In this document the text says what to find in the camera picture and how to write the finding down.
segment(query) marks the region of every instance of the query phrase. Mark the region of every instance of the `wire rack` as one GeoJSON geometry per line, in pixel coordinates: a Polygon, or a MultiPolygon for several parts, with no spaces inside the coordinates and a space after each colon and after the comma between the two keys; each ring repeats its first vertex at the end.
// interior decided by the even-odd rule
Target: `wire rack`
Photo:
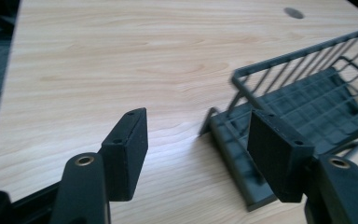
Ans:
{"type": "Polygon", "coordinates": [[[248,210],[274,200],[247,154],[252,108],[292,125],[317,154],[358,149],[358,32],[237,69],[231,81],[237,94],[227,111],[210,110],[201,133],[213,132],[248,210]]]}

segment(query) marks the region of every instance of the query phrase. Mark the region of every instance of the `wood grain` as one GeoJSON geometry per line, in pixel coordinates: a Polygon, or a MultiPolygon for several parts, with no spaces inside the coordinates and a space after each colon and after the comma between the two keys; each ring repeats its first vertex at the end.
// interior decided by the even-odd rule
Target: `wood grain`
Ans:
{"type": "Polygon", "coordinates": [[[341,0],[24,0],[0,104],[0,189],[16,201],[60,180],[146,107],[149,151],[133,200],[111,203],[113,223],[305,223],[303,204],[247,213],[198,130],[233,97],[232,70],[356,30],[358,10],[341,0]]]}

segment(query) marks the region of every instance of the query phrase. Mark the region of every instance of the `metal basket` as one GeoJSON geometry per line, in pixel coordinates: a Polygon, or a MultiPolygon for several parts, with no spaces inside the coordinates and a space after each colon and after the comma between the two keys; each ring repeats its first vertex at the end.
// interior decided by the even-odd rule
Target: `metal basket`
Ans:
{"type": "Polygon", "coordinates": [[[358,32],[234,71],[227,111],[211,108],[212,131],[247,209],[275,200],[247,152],[252,108],[267,110],[308,138],[317,154],[358,149],[358,32]]]}

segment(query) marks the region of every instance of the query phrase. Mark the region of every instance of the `black dish rack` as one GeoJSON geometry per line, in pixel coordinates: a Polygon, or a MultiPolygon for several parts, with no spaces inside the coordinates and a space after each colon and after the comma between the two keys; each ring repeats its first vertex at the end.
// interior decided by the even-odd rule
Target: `black dish rack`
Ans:
{"type": "Polygon", "coordinates": [[[349,157],[358,149],[358,32],[234,71],[238,92],[227,111],[211,108],[211,131],[247,209],[276,200],[247,152],[252,108],[292,125],[320,154],[349,157]]]}

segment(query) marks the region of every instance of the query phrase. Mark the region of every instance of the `light wood tabletop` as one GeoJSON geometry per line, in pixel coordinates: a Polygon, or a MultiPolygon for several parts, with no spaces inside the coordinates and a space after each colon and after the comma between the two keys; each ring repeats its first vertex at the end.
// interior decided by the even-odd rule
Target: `light wood tabletop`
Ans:
{"type": "Polygon", "coordinates": [[[234,69],[357,30],[344,0],[24,0],[0,102],[0,190],[14,202],[59,181],[146,107],[144,167],[133,200],[110,204],[113,223],[305,223],[303,203],[246,212],[198,131],[234,96],[234,69]]]}

